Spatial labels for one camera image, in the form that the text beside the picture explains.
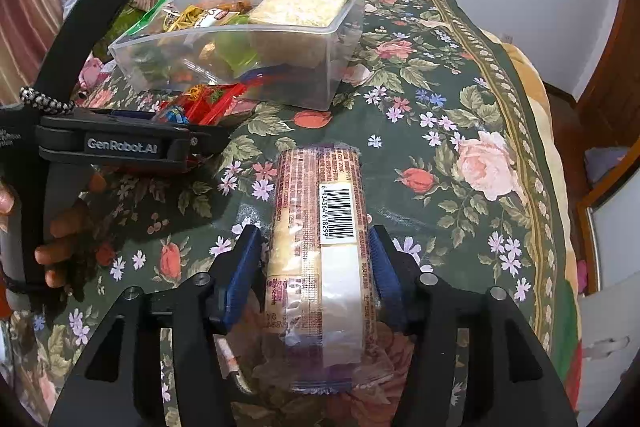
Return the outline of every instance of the plastic container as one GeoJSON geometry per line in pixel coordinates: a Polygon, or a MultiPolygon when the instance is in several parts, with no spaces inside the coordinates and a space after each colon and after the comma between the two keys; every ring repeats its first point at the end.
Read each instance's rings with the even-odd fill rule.
{"type": "MultiPolygon", "coordinates": [[[[238,0],[170,0],[182,11],[238,0]]],[[[248,0],[252,7],[262,0],[248,0]]],[[[362,35],[365,0],[348,0],[329,26],[248,24],[161,31],[164,13],[110,51],[136,90],[186,90],[195,84],[243,82],[243,98],[327,110],[362,35]]]]}

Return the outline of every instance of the barcode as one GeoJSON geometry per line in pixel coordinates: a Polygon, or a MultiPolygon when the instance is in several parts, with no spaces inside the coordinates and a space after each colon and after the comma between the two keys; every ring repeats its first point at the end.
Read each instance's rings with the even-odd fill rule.
{"type": "Polygon", "coordinates": [[[350,183],[320,185],[320,243],[353,243],[355,223],[350,183]]]}

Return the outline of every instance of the floral tablecloth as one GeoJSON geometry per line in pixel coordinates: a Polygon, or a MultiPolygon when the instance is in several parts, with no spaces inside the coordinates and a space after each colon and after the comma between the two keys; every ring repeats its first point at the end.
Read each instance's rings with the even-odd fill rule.
{"type": "MultiPolygon", "coordinates": [[[[83,300],[57,317],[14,314],[4,372],[46,421],[83,346],[130,285],[177,286],[209,268],[252,223],[268,237],[276,157],[296,145],[344,142],[362,156],[370,222],[386,226],[398,250],[453,286],[508,290],[561,378],[577,344],[574,299],[564,279],[564,238],[543,147],[522,84],[504,50],[454,0],[367,0],[364,34],[329,111],[241,102],[248,111],[225,152],[185,176],[108,176],[88,201],[97,223],[95,255],[78,260],[83,300]]],[[[113,74],[91,107],[155,110],[167,93],[136,95],[113,74]]],[[[234,402],[240,425],[385,426],[411,360],[410,339],[378,324],[392,380],[337,396],[296,396],[252,377],[261,361],[262,316],[255,296],[241,322],[216,340],[223,374],[251,389],[234,402]]],[[[167,425],[179,425],[169,331],[162,332],[167,425]]],[[[468,336],[461,330],[458,343],[468,336]]],[[[465,360],[451,396],[460,415],[465,360]]]]}

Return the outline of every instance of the bolt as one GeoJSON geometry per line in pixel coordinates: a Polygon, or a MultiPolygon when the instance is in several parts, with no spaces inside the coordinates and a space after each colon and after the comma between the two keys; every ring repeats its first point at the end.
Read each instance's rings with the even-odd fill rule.
{"type": "Polygon", "coordinates": [[[436,274],[427,272],[420,275],[420,282],[425,286],[435,286],[438,283],[436,274]]]}
{"type": "Polygon", "coordinates": [[[209,284],[210,280],[211,277],[206,272],[196,273],[196,275],[193,276],[193,283],[196,286],[204,286],[206,284],[209,284]]]}
{"type": "Polygon", "coordinates": [[[140,286],[129,286],[124,290],[124,298],[126,298],[127,301],[132,301],[133,299],[137,299],[141,293],[142,290],[140,289],[140,286]]]}
{"type": "Polygon", "coordinates": [[[497,301],[504,301],[507,298],[507,292],[504,291],[503,288],[500,288],[500,286],[494,286],[489,290],[489,293],[491,293],[491,296],[497,301]]]}

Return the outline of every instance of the bed sheet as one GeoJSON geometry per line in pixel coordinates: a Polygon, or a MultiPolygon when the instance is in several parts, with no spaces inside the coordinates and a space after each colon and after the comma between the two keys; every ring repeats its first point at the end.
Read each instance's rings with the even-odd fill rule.
{"type": "MultiPolygon", "coordinates": [[[[2,325],[20,399],[46,421],[82,347],[124,290],[177,286],[230,250],[248,223],[268,237],[279,152],[344,142],[361,153],[368,218],[396,248],[453,286],[498,284],[516,300],[560,377],[579,374],[575,255],[566,189],[546,95],[514,46],[485,35],[454,0],[367,0],[364,34],[329,111],[241,102],[225,152],[172,179],[110,174],[91,196],[95,254],[79,256],[88,282],[57,317],[14,314],[2,325]]],[[[134,93],[116,69],[90,107],[155,110],[169,93],[134,93]]],[[[378,324],[392,380],[331,397],[261,386],[262,316],[255,296],[227,337],[216,339],[239,425],[389,425],[413,344],[378,324]]],[[[468,343],[461,330],[458,343],[468,343]]],[[[179,425],[170,331],[162,332],[166,421],[179,425]]],[[[452,390],[462,411],[465,360],[452,390]]]]}

